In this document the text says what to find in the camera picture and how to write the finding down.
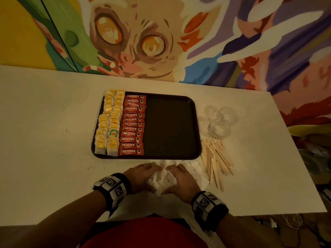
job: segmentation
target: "orange eye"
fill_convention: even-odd
[[[98,18],[95,22],[100,36],[110,44],[118,44],[122,41],[122,33],[114,21],[106,16]]]
[[[159,36],[146,37],[141,43],[141,49],[147,56],[156,56],[163,52],[165,43]]]

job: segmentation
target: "hand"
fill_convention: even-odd
[[[129,179],[131,183],[131,194],[141,192],[143,190],[155,192],[155,188],[147,184],[147,179],[155,172],[161,171],[162,167],[155,164],[140,164],[136,167],[130,168],[123,174]]]
[[[184,203],[191,204],[193,197],[201,191],[193,176],[186,170],[184,165],[170,165],[166,167],[177,180],[177,185],[166,189],[163,194],[174,193]]]

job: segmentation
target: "black tray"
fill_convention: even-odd
[[[103,159],[174,159],[192,160],[201,154],[201,142],[195,104],[187,96],[126,92],[126,95],[146,95],[145,129],[143,135],[144,156],[107,156]],[[102,99],[99,115],[103,113]]]

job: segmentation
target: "wristband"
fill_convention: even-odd
[[[131,183],[122,173],[115,173],[94,183],[93,190],[102,193],[107,203],[106,211],[112,212],[125,196],[131,193]]]
[[[216,231],[219,222],[229,213],[226,205],[210,192],[198,192],[191,205],[194,218],[202,230]]]

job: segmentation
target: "wall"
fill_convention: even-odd
[[[331,0],[18,1],[4,64],[269,91],[293,136],[331,133]]]

